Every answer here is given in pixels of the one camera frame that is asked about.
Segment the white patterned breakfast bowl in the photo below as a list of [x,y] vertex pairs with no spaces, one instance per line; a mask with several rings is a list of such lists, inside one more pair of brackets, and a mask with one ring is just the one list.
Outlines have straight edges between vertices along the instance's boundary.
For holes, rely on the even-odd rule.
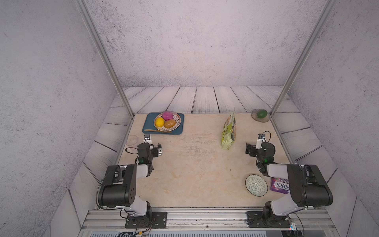
[[256,197],[262,197],[268,192],[268,185],[264,178],[255,174],[249,175],[246,178],[245,186],[247,191]]

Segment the green oats bag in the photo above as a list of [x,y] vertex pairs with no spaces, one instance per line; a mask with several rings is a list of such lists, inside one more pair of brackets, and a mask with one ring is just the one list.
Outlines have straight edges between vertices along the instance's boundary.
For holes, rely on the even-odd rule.
[[236,137],[236,120],[234,112],[231,112],[227,118],[221,137],[221,148],[223,150],[228,150],[235,142]]

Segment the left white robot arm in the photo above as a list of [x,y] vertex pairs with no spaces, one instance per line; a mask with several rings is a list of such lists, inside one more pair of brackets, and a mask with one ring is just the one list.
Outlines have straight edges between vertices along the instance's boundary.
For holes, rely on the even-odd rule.
[[153,171],[153,159],[161,156],[162,147],[152,144],[151,136],[144,135],[144,142],[136,148],[133,164],[109,166],[100,182],[96,204],[102,210],[120,210],[125,219],[137,225],[148,226],[153,221],[151,205],[137,197],[137,179],[149,177]]

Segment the wooden spoon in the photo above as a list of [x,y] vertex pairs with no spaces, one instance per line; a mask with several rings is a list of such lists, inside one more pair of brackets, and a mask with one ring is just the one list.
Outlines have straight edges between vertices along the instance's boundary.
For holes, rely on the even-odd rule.
[[156,129],[143,129],[143,131],[146,132],[161,132],[161,133],[171,133],[171,131],[161,131],[161,130],[156,130]]

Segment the clear glass cup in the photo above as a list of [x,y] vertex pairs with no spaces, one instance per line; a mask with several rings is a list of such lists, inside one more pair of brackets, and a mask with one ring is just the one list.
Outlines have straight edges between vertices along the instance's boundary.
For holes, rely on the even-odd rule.
[[128,147],[136,146],[138,143],[138,136],[136,135],[129,135],[126,140],[126,145]]

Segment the yellow lemon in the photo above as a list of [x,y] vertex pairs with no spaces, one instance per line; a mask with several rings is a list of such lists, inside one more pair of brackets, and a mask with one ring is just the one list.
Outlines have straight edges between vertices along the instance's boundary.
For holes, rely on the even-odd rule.
[[158,117],[155,119],[155,126],[156,127],[163,127],[165,124],[165,120],[162,117]]

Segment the green avocado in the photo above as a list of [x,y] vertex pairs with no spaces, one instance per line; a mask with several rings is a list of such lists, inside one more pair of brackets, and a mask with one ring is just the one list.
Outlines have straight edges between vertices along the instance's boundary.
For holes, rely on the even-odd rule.
[[264,119],[267,117],[267,115],[268,115],[267,110],[259,110],[256,114],[256,117],[259,119]]

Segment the brown fruit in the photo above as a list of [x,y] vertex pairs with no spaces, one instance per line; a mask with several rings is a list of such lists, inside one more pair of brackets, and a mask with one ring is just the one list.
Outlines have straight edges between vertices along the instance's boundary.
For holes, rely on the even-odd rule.
[[166,120],[164,123],[165,128],[172,128],[176,125],[176,121],[174,119]]

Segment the pink fruit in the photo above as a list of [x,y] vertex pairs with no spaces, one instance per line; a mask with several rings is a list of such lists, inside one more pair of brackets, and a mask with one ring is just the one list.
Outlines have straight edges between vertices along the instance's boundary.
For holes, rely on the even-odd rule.
[[173,119],[173,114],[170,111],[165,111],[162,113],[162,118],[164,120],[171,120],[171,119]]

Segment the purple candy bag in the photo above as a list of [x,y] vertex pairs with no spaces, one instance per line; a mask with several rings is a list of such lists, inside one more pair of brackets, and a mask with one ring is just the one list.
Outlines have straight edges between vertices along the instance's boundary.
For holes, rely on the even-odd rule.
[[271,178],[270,190],[282,194],[288,194],[290,191],[289,180],[283,178]]

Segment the patterned fruit plate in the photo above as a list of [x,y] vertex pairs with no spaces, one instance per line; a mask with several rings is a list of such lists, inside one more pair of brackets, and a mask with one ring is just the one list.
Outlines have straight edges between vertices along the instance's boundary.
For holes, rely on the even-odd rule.
[[[182,119],[178,113],[172,112],[172,114],[173,114],[173,119],[176,121],[176,125],[174,127],[165,128],[164,126],[163,127],[156,127],[155,126],[155,128],[157,130],[161,130],[161,131],[173,131],[173,130],[177,129],[179,127],[179,125],[181,124]],[[162,113],[160,113],[158,116],[156,116],[156,118],[158,118],[158,117],[162,117]]]

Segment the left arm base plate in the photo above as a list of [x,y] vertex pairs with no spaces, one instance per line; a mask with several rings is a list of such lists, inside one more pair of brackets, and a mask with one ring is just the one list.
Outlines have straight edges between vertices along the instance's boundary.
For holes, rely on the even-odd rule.
[[167,212],[147,212],[144,216],[126,217],[126,229],[165,229],[167,223]]

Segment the aluminium front rail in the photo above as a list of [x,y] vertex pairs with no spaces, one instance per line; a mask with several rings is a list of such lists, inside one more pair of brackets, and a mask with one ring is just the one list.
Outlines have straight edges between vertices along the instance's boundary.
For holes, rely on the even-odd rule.
[[324,209],[309,208],[290,214],[290,228],[249,228],[249,211],[253,207],[222,208],[153,208],[167,212],[165,229],[140,229],[143,237],[338,237],[336,225]]

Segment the metal frame post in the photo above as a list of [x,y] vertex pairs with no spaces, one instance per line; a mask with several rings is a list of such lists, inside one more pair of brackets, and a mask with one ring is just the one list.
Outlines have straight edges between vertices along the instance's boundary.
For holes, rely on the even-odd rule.
[[293,85],[293,83],[294,83],[296,77],[298,76],[302,66],[306,62],[314,44],[316,43],[318,37],[322,33],[322,30],[325,27],[330,15],[332,14],[337,2],[338,2],[337,0],[328,0],[326,2],[326,5],[325,5],[324,9],[322,10],[319,19],[317,20],[313,30],[311,31],[311,34],[309,35],[307,42],[306,42],[304,48],[302,49],[302,52],[299,55],[298,60],[296,61],[293,69],[291,70],[291,73],[289,74],[289,76],[288,76],[288,78],[287,78],[287,80],[286,80],[286,82],[282,88],[282,91],[280,92],[279,97],[276,100],[274,107],[272,108],[272,110],[270,112],[270,115],[272,118],[278,112],[279,107],[281,106],[286,94],[289,92],[291,86]]
[[90,34],[90,36],[91,36],[91,38],[92,38],[92,40],[93,40],[93,42],[97,48],[97,51],[98,51],[104,65],[105,65],[107,71],[108,71],[108,74],[109,74],[109,76],[110,76],[110,78],[111,78],[111,80],[112,80],[112,82],[113,82],[113,84],[117,90],[117,93],[120,96],[122,103],[126,107],[128,114],[130,116],[134,117],[135,116],[134,112],[133,112],[133,110],[132,110],[132,108],[131,108],[128,100],[127,100],[127,97],[126,97],[126,95],[125,95],[125,93],[121,87],[120,81],[118,80],[117,74],[116,74],[116,72],[112,66],[110,58],[109,58],[109,56],[106,52],[106,49],[105,49],[105,47],[101,41],[101,38],[98,34],[96,26],[95,26],[95,24],[94,24],[94,22],[90,16],[90,12],[86,6],[85,1],[76,0],[75,3],[79,9],[79,12],[80,12],[82,19],[86,25],[86,28],[89,31],[89,34]]

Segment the left metal frame post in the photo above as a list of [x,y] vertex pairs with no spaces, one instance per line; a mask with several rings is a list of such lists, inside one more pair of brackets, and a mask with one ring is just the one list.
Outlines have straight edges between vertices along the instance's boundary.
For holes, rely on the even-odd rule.
[[79,9],[79,12],[80,12],[82,19],[86,25],[86,28],[89,31],[89,34],[90,34],[90,36],[91,36],[91,38],[92,38],[92,40],[93,40],[93,42],[97,48],[97,51],[98,51],[104,65],[105,65],[107,71],[108,71],[108,74],[109,74],[109,76],[110,76],[110,78],[111,78],[111,80],[112,80],[112,82],[113,82],[113,84],[117,90],[117,93],[120,96],[122,103],[126,107],[128,114],[130,116],[134,117],[135,116],[134,112],[133,112],[133,110],[132,110],[132,108],[131,108],[128,100],[127,100],[127,97],[126,97],[126,95],[125,95],[125,93],[121,87],[120,81],[118,80],[117,74],[116,74],[116,72],[112,66],[110,58],[109,58],[109,56],[106,52],[106,49],[105,49],[105,47],[101,41],[101,38],[98,34],[96,26],[95,26],[95,24],[94,24],[94,22],[90,16],[90,12],[86,6],[85,1],[76,0],[75,3]]

